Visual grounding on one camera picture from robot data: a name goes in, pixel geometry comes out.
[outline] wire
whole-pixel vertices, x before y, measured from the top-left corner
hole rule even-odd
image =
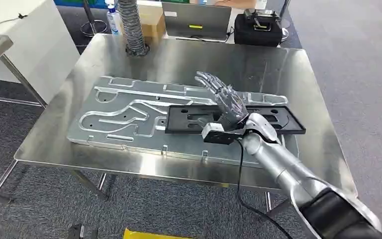
[[[14,21],[14,20],[17,20],[17,19],[23,19],[25,17],[27,17],[28,15],[22,15],[21,13],[18,14],[18,17],[15,17],[15,18],[12,18],[12,19],[8,19],[8,20],[5,20],[5,21],[0,21],[0,24],[4,23],[4,22],[9,22],[9,21]]]
[[[280,129],[283,129],[284,127],[286,127],[286,125],[289,123],[290,119],[289,119],[289,116],[286,116],[287,117],[287,122],[284,124],[284,126],[282,126]]]
[[[236,141],[239,143],[239,145],[241,146],[241,160],[239,162],[239,174],[238,174],[238,189],[236,190],[236,199],[238,200],[238,202],[243,206],[245,207],[246,209],[252,211],[253,213],[256,213],[258,215],[260,215],[262,218],[264,219],[267,219],[269,220],[271,223],[273,223],[273,225],[275,225],[288,239],[292,239],[292,237],[289,235],[289,233],[287,233],[287,231],[281,226],[279,225],[279,223],[277,223],[274,219],[272,219],[271,217],[269,217],[267,214],[265,213],[262,213],[261,211],[249,206],[248,204],[244,203],[244,201],[242,201],[242,198],[241,198],[241,190],[240,190],[240,185],[241,185],[241,173],[242,173],[242,162],[244,161],[244,146],[242,146],[242,143],[241,141],[237,140]]]
[[[235,29],[233,28],[233,26],[230,27],[230,30],[228,33],[226,33],[226,40],[225,41],[206,41],[204,39],[201,39],[199,35],[191,35],[189,36],[188,38],[195,38],[197,40],[200,40],[200,41],[204,41],[204,42],[217,42],[217,43],[226,43],[228,40],[229,40],[229,37],[235,32]]]
[[[230,35],[232,35],[234,32],[235,32],[235,29],[233,28],[233,26],[231,26],[229,32],[226,34],[227,35],[226,40],[223,43],[226,43],[229,40]]]

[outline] laptop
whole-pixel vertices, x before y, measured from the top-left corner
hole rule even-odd
[[[232,8],[162,2],[169,36],[225,40]]]

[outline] black plastic tray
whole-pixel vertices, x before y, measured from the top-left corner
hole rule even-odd
[[[305,127],[287,106],[247,106],[247,110],[263,115],[278,134],[305,134]],[[200,134],[203,128],[197,123],[199,118],[216,122],[221,114],[218,106],[170,106],[165,133]]]

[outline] flexible metal hose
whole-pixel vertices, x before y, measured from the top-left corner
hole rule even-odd
[[[137,0],[118,0],[117,9],[122,18],[127,50],[135,56],[146,55],[148,47],[144,43]]]

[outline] black cable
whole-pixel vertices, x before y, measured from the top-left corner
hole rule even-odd
[[[235,32],[235,29],[233,28],[233,26],[230,27],[230,30],[228,33],[226,33],[226,40],[225,41],[206,41],[204,39],[201,39],[200,36],[198,35],[191,35],[189,36],[189,38],[195,38],[197,40],[200,40],[200,41],[204,41],[204,42],[217,42],[217,43],[226,43],[228,40],[229,40],[229,37]]]
[[[231,26],[229,32],[226,33],[227,37],[226,37],[226,40],[223,43],[226,43],[229,40],[230,35],[232,35],[234,32],[235,32],[235,29],[233,28],[233,26]]]
[[[245,207],[246,209],[252,211],[253,213],[256,213],[258,215],[260,215],[262,218],[264,219],[267,219],[269,220],[271,223],[273,223],[273,225],[275,225],[288,239],[292,239],[292,237],[289,235],[289,233],[287,233],[287,231],[281,227],[281,225],[279,225],[279,223],[277,223],[274,219],[272,219],[271,217],[269,217],[267,214],[249,206],[248,204],[244,203],[244,201],[242,201],[242,198],[241,198],[241,191],[240,191],[240,185],[241,185],[241,173],[242,173],[242,162],[244,161],[244,146],[242,146],[242,143],[241,141],[237,140],[236,141],[239,143],[239,145],[241,146],[241,160],[239,162],[239,174],[238,174],[238,189],[236,190],[236,199],[238,200],[238,202],[243,206]]]
[[[287,117],[287,122],[284,124],[284,126],[282,126],[280,129],[283,129],[284,127],[286,127],[286,125],[289,123],[290,119],[289,119],[289,116],[286,116]]]

